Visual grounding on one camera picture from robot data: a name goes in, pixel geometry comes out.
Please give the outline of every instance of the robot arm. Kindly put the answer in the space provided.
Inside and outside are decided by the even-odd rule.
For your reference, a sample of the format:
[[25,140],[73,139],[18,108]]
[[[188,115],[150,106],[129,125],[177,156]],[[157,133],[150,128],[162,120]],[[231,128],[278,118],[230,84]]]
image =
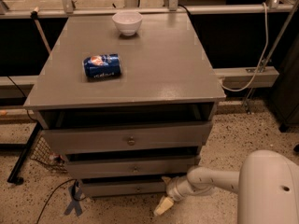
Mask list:
[[259,150],[244,161],[240,172],[192,167],[187,175],[166,181],[167,196],[154,214],[162,214],[190,195],[207,195],[217,187],[238,194],[238,224],[298,224],[299,169],[273,151]]

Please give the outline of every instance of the blue can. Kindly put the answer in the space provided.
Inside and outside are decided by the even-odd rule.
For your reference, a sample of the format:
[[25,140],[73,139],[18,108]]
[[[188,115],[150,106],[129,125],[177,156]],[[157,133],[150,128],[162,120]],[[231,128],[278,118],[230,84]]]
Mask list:
[[118,54],[88,57],[83,61],[83,66],[87,77],[112,77],[121,74],[121,64]]

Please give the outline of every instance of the speckled floor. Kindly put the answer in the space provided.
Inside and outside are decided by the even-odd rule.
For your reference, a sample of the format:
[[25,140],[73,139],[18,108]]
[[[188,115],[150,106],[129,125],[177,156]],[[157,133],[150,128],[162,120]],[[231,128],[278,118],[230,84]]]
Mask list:
[[[261,100],[255,102],[252,111],[254,113],[248,115],[240,105],[221,103],[212,133],[201,152],[201,165],[239,170],[243,160],[257,149],[274,150],[299,164],[299,157],[292,152],[299,142],[298,129],[281,133],[279,123]],[[8,139],[23,142],[34,127],[24,119],[22,115],[22,124],[9,125],[9,121],[5,121],[0,126],[0,142]],[[4,153],[0,156],[0,223],[36,223],[51,192],[70,177],[50,172],[27,159],[21,171],[25,182],[9,187],[7,178],[16,160],[17,156]],[[86,199],[80,203],[81,216],[77,217],[74,210],[65,216],[70,202],[67,188],[71,184],[55,192],[39,223],[236,223],[237,196],[221,189],[216,189],[211,196],[188,197],[161,217],[155,217],[153,210],[162,194]]]

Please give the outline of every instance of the dresser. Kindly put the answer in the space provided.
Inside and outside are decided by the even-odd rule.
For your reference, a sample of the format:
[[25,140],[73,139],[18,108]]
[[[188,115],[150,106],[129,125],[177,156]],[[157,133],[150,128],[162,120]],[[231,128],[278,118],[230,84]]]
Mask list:
[[[86,196],[164,192],[198,164],[225,94],[185,13],[143,14],[133,36],[111,18],[68,19],[24,107]],[[87,78],[82,61],[107,53],[121,76]]]

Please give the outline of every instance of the gray tabletop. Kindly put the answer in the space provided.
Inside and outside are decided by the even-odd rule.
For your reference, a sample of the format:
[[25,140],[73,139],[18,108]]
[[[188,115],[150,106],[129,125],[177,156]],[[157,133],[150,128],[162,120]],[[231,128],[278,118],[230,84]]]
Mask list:
[[[111,15],[71,17],[24,107],[215,102],[225,94],[184,13],[144,14],[137,34],[123,36]],[[90,81],[82,61],[118,53],[121,76]]]

